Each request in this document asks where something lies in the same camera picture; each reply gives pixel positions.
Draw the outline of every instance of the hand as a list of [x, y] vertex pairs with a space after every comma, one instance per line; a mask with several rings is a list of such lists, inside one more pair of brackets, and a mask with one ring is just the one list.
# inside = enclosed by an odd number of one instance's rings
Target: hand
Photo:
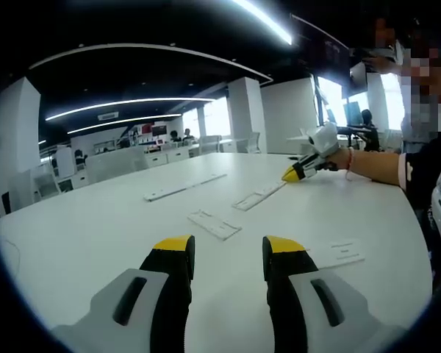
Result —
[[349, 149], [339, 149], [331, 156], [328, 156], [326, 158], [328, 162], [336, 164], [338, 169], [347, 169], [349, 159], [350, 159]]
[[394, 73], [398, 74], [400, 67], [399, 64], [395, 64], [386, 57], [366, 57], [362, 59], [364, 64], [371, 66], [374, 71], [379, 72], [380, 74], [389, 74]]

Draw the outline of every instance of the office room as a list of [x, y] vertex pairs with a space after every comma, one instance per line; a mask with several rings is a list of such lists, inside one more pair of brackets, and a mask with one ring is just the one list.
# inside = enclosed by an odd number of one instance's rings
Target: office room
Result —
[[0, 334], [51, 352], [441, 345], [441, 11], [16, 10]]

